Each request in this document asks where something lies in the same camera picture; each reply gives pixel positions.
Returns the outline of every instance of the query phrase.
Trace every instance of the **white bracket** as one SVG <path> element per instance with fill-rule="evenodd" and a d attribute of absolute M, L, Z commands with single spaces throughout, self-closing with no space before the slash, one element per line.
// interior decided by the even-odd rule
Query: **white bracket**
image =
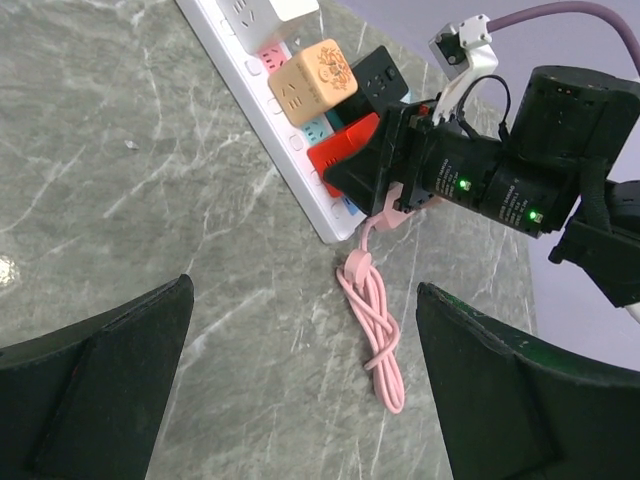
<path fill-rule="evenodd" d="M 493 39 L 487 30 L 488 22 L 486 15 L 477 15 L 462 22 L 458 31 L 460 46 L 465 50 L 473 50 L 489 45 Z"/>
<path fill-rule="evenodd" d="M 448 122 L 462 96 L 478 78 L 491 75 L 498 67 L 498 57 L 489 45 L 486 15 L 477 15 L 460 24 L 460 46 L 465 50 L 468 68 L 452 79 L 442 90 L 433 112 L 433 123 Z"/>

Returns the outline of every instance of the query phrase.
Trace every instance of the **red plug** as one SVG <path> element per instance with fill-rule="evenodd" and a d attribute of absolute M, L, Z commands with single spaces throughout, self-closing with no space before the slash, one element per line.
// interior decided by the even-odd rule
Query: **red plug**
<path fill-rule="evenodd" d="M 363 148 L 373 136 L 376 128 L 378 128 L 379 122 L 378 115 L 370 113 L 348 127 L 337 131 L 324 142 L 307 150 L 309 160 L 311 160 L 320 178 L 323 178 L 324 171 L 331 165 L 354 155 Z M 332 197 L 338 198 L 342 196 L 342 192 L 337 188 L 326 183 L 325 186 Z"/>

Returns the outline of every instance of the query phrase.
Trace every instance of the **pink plug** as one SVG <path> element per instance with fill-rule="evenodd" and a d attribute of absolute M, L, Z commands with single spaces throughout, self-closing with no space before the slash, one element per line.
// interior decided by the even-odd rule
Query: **pink plug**
<path fill-rule="evenodd" d="M 394 202 L 400 198 L 402 193 L 402 185 L 398 184 L 389 190 L 387 200 L 384 202 L 384 209 L 378 215 L 373 217 L 375 220 L 374 227 L 378 232 L 386 232 L 397 228 L 402 222 L 407 220 L 414 212 L 402 213 L 393 208 Z M 442 202 L 440 197 L 433 197 L 422 208 L 438 205 Z"/>

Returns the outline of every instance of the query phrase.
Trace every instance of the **cable connector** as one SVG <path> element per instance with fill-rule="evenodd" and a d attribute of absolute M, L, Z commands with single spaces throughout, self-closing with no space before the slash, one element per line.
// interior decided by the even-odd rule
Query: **cable connector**
<path fill-rule="evenodd" d="M 473 50 L 489 45 L 493 40 L 487 28 L 489 20 L 486 15 L 476 15 L 462 22 L 459 31 L 460 46 L 465 50 Z"/>
<path fill-rule="evenodd" d="M 386 232 L 397 228 L 405 220 L 408 220 L 413 212 L 403 213 L 393 208 L 393 204 L 400 198 L 402 194 L 402 185 L 398 184 L 389 190 L 387 200 L 384 203 L 384 210 L 373 217 L 375 219 L 374 227 L 378 232 Z"/>
<path fill-rule="evenodd" d="M 372 263 L 373 259 L 369 252 L 356 248 L 349 254 L 344 264 L 344 278 L 354 284 L 358 291 L 362 291 Z"/>

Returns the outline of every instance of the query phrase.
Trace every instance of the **pink cable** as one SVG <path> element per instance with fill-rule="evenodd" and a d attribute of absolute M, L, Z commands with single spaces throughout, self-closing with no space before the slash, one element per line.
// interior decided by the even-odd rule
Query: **pink cable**
<path fill-rule="evenodd" d="M 378 221 L 373 217 L 365 222 L 360 248 L 351 252 L 344 267 L 336 270 L 336 276 L 371 343 L 373 358 L 364 368 L 373 370 L 376 396 L 391 413 L 400 413 L 404 407 L 404 382 L 393 355 L 400 340 L 400 328 L 387 311 L 382 276 L 372 265 L 367 250 L 369 233 Z"/>

